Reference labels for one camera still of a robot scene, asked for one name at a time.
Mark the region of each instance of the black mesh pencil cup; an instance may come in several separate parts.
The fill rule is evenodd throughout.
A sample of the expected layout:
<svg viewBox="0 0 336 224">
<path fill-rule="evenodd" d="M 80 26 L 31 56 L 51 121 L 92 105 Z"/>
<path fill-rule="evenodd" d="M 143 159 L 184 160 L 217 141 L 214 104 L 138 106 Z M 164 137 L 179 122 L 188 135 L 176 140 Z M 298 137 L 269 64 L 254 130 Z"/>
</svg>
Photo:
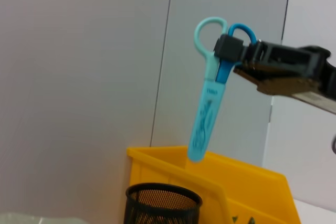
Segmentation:
<svg viewBox="0 0 336 224">
<path fill-rule="evenodd" d="M 126 196 L 124 224 L 198 224 L 202 199 L 183 187 L 137 184 Z"/>
</svg>

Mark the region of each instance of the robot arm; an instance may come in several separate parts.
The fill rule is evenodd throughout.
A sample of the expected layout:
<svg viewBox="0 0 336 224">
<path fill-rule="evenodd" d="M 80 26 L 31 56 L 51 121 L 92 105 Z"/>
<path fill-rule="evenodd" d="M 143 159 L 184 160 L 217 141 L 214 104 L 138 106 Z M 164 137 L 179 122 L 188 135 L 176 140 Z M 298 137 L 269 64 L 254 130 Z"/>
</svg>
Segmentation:
<svg viewBox="0 0 336 224">
<path fill-rule="evenodd" d="M 292 48 L 264 41 L 243 46 L 221 35 L 215 46 L 220 60 L 238 62 L 234 72 L 268 95 L 284 95 L 336 114 L 336 68 L 330 51 L 318 46 Z"/>
</svg>

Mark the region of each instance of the white surface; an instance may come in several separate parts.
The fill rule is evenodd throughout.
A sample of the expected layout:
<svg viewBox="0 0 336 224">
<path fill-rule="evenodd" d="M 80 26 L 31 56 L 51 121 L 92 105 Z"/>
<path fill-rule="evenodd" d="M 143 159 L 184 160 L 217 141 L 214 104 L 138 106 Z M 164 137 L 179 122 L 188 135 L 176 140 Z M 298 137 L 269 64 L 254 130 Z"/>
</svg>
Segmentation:
<svg viewBox="0 0 336 224">
<path fill-rule="evenodd" d="M 0 0 L 0 212 L 122 222 L 168 2 Z"/>
<path fill-rule="evenodd" d="M 260 39 L 280 42 L 287 0 L 171 0 L 153 146 L 186 145 L 203 85 L 205 61 L 193 44 L 196 25 L 209 16 L 249 25 Z M 205 27 L 213 49 L 220 28 Z M 239 31 L 237 37 L 248 41 Z M 231 74 L 209 144 L 211 151 L 261 165 L 271 97 Z"/>
<path fill-rule="evenodd" d="M 334 2 L 289 0 L 283 43 L 319 45 L 336 54 Z M 336 65 L 335 55 L 329 62 Z M 335 115 L 275 97 L 264 166 L 287 177 L 295 198 L 336 210 L 335 135 Z"/>
<path fill-rule="evenodd" d="M 336 212 L 294 200 L 301 224 L 335 224 Z"/>
<path fill-rule="evenodd" d="M 21 215 L 16 213 L 0 214 L 0 224 L 87 224 L 79 219 L 51 219 Z"/>
</svg>

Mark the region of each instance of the yellow bin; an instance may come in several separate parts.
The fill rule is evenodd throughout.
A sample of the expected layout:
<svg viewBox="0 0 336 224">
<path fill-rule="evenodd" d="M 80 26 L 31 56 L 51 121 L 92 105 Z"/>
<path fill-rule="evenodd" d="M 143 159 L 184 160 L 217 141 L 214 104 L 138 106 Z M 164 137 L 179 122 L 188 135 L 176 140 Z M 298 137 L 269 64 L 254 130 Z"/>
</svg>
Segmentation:
<svg viewBox="0 0 336 224">
<path fill-rule="evenodd" d="M 200 163 L 187 147 L 128 148 L 130 185 L 167 183 L 188 188 L 203 200 L 199 224 L 299 224 L 284 175 L 207 152 Z"/>
</svg>

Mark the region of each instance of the white wall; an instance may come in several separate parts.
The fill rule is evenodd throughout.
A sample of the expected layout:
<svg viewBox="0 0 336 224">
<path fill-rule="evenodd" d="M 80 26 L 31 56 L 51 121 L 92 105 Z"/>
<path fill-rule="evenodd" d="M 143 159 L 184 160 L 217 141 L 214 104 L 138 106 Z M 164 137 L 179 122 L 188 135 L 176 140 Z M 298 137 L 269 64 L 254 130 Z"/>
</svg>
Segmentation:
<svg viewBox="0 0 336 224">
<path fill-rule="evenodd" d="M 121 223 L 168 2 L 0 0 L 1 212 Z"/>
<path fill-rule="evenodd" d="M 335 0 L 289 0 L 283 43 L 336 53 Z M 336 65 L 335 55 L 329 62 Z M 295 198 L 336 211 L 336 116 L 275 97 L 264 166 L 286 175 Z"/>
<path fill-rule="evenodd" d="M 225 18 L 249 25 L 260 39 L 281 41 L 287 0 L 171 0 L 152 145 L 186 145 L 204 79 L 205 62 L 195 50 L 193 32 L 202 19 Z M 201 41 L 212 49 L 220 28 L 205 27 Z M 248 41 L 243 33 L 235 36 Z M 271 97 L 232 73 L 209 150 L 260 165 Z"/>
</svg>

